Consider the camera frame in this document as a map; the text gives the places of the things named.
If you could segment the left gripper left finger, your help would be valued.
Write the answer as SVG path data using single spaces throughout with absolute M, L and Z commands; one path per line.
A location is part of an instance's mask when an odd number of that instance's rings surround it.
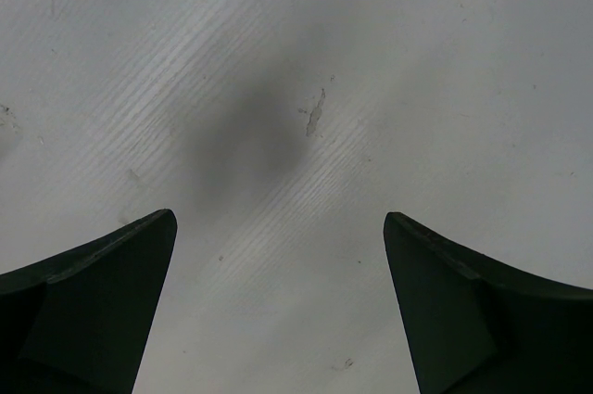
M 2 274 L 2 392 L 132 392 L 176 234 L 157 210 Z

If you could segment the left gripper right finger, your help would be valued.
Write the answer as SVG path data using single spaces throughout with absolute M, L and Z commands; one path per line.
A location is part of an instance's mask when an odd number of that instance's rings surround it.
M 422 393 L 588 393 L 592 293 L 516 269 L 400 212 L 385 251 Z

